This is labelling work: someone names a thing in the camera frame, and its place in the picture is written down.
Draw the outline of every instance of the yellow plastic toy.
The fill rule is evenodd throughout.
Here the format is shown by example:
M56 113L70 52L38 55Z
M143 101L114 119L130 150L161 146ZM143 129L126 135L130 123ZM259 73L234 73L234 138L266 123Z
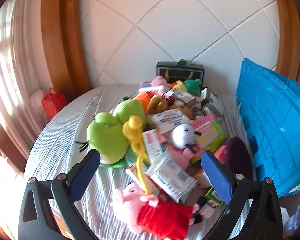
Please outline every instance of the yellow plastic toy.
M129 140L134 154L138 157L137 175L139 181L141 182L141 184L145 189L146 196L149 196L152 194L152 192L149 189L148 185L146 184L145 176L142 171L142 162L144 161L148 165L150 165L150 160L148 155L146 154L145 144L142 139L142 132L143 132L142 125L143 125L142 119L137 115L133 115L130 117L129 121L124 123L122 128L122 133Z
M188 92L188 89L187 87L184 85L184 83L180 80L176 81L176 85L173 86L172 90L175 90L175 89L181 89L182 91L184 92Z

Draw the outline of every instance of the curtain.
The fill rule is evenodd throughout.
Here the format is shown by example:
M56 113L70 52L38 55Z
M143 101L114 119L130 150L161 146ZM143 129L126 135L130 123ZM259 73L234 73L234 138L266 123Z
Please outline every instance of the curtain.
M27 159L46 124L30 96L39 83L29 33L30 0L6 0L0 9L0 123Z

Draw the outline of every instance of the white ball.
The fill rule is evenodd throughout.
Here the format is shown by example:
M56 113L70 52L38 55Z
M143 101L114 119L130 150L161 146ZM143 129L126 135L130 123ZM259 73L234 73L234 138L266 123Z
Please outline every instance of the white ball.
M177 148L184 149L186 144L195 142L194 129L189 124L181 124L172 131L171 139Z

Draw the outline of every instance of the mattress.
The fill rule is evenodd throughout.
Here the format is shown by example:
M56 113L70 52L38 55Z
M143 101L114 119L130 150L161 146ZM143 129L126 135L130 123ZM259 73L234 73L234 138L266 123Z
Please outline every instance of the mattress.
M137 88L137 85L101 86L71 102L49 122L37 139L26 165L25 179L35 176L39 181L49 180L59 173L68 172L86 154L86 152L79 153L80 145L75 144L74 141L86 141L86 128L92 122L95 113L109 112L122 101L124 96L135 92ZM235 95L224 95L221 99L226 109L225 119L222 122L224 129L229 137L241 138L251 152ZM125 174L124 169L100 167L82 199L75 203L83 219L98 238L104 240L156 239L149 233L134 235L114 216L110 207L112 191L115 188L124 189L129 182L131 179ZM186 204L194 204L197 194L198 189L195 188ZM50 205L58 211L54 200L50 200ZM223 204L218 207L209 219L192 225L189 228L188 239L201 240L215 224L225 206ZM249 208L250 202L247 201L230 238L239 234Z

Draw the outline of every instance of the red backpack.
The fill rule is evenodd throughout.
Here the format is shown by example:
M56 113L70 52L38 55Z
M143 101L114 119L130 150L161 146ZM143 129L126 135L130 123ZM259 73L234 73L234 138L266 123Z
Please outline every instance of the red backpack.
M41 104L48 118L52 119L68 104L68 101L64 94L57 93L54 88L49 88L49 91L44 93Z

